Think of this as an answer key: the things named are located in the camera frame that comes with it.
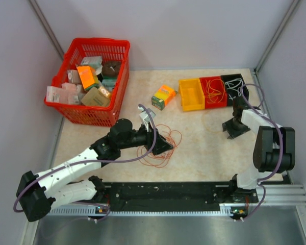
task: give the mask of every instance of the storage bin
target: storage bin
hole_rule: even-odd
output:
[[[227,93],[227,106],[233,106],[233,101],[236,97],[241,96],[240,87],[245,84],[241,74],[223,75],[221,79],[224,82]],[[249,98],[249,91],[247,87],[243,88],[245,97]]]
[[[205,97],[199,78],[179,80],[183,111],[204,110]]]
[[[87,107],[81,105],[66,105],[47,102],[47,106],[54,107],[68,120],[75,124],[96,126],[113,126],[119,118],[124,93],[129,78],[128,53],[130,43],[126,40],[110,38],[76,38],[72,41],[58,74],[52,80],[52,86],[61,87],[68,82],[67,70],[76,69],[86,56],[102,56],[103,64],[107,61],[122,62],[116,86],[108,107]]]
[[[227,94],[221,77],[217,76],[199,79],[205,96],[205,109],[226,107]]]

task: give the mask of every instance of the packaged item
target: packaged item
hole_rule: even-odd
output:
[[[83,89],[83,86],[81,84],[76,85],[76,91],[77,93],[85,93],[85,90]]]
[[[114,89],[114,87],[106,87],[106,89],[110,92],[110,93],[112,93],[113,92],[113,89]]]
[[[161,111],[169,102],[176,96],[177,92],[167,85],[162,85],[161,88],[152,96],[152,105]]]
[[[61,87],[69,91],[76,91],[76,84],[74,83],[63,83],[61,84]]]
[[[68,105],[79,105],[80,101],[76,91],[70,91],[63,88],[54,86],[48,86],[46,89],[46,101],[68,104]]]
[[[74,84],[82,83],[80,75],[78,74],[77,70],[68,70],[67,76],[68,76],[69,83],[74,83]]]
[[[81,104],[81,101],[83,99],[83,97],[85,96],[86,94],[85,93],[78,93],[78,100],[79,100],[79,103]]]
[[[121,68],[120,61],[108,61],[102,67],[102,75],[104,78],[116,78]]]
[[[99,68],[97,68],[97,69],[95,69],[95,74],[98,76],[99,74],[101,74],[102,73],[102,65],[99,67]]]
[[[95,70],[92,67],[78,66],[77,70],[85,91],[89,91],[92,87],[99,87],[99,80],[97,79]]]
[[[69,105],[79,105],[80,104],[80,100],[78,99],[78,94],[76,91],[69,91],[68,104]]]
[[[103,94],[104,97],[111,99],[112,93],[110,93],[103,85],[101,82],[99,82],[99,87],[98,90],[101,94]]]
[[[66,89],[48,86],[46,88],[46,101],[68,104],[68,94],[68,90]]]
[[[90,66],[94,69],[98,69],[102,64],[102,56],[84,57],[81,66]]]
[[[107,107],[110,104],[110,99],[105,97],[97,88],[92,87],[82,98],[82,103],[85,106]]]
[[[117,79],[103,79],[102,85],[105,87],[115,87]]]

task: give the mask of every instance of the metal base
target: metal base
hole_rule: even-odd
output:
[[[47,216],[33,245],[304,245],[295,207],[262,207],[246,222],[229,217],[110,217],[95,224],[77,217]],[[71,222],[51,239],[44,239]]]

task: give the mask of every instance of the gray wall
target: gray wall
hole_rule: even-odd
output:
[[[0,1],[0,245],[19,244],[13,212],[23,173],[48,167],[61,117],[43,104],[61,61],[25,0]]]
[[[306,0],[280,37],[259,78],[271,116],[296,130],[292,176],[306,188]]]
[[[256,67],[292,0],[38,0],[64,51],[75,37],[131,42],[132,69]]]

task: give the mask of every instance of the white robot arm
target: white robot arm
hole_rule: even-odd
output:
[[[173,149],[173,145],[169,144],[157,129],[156,134],[154,133],[150,124],[154,116],[149,109],[142,111],[142,125],[139,130],[133,130],[133,124],[129,120],[120,119],[105,137],[74,158],[35,175],[31,171],[25,173],[17,190],[14,210],[19,211],[16,209],[16,203],[19,202],[27,219],[32,222],[61,205],[84,200],[98,203],[106,188],[99,177],[92,176],[77,183],[72,181],[113,162],[120,157],[121,149],[144,145],[147,150],[151,149],[154,155]]]
[[[282,134],[282,138],[279,139],[274,125],[265,119],[268,119],[268,116],[260,110],[259,115],[256,114],[252,109],[249,109],[241,97],[236,98],[234,102],[233,116],[234,118],[222,124],[223,130],[228,131],[230,139],[249,130],[257,135],[252,165],[236,176],[238,188],[255,189],[259,179],[272,173],[279,159],[280,140],[283,142],[283,157],[277,173],[293,169],[295,165],[295,131],[292,128],[284,128],[276,124]]]

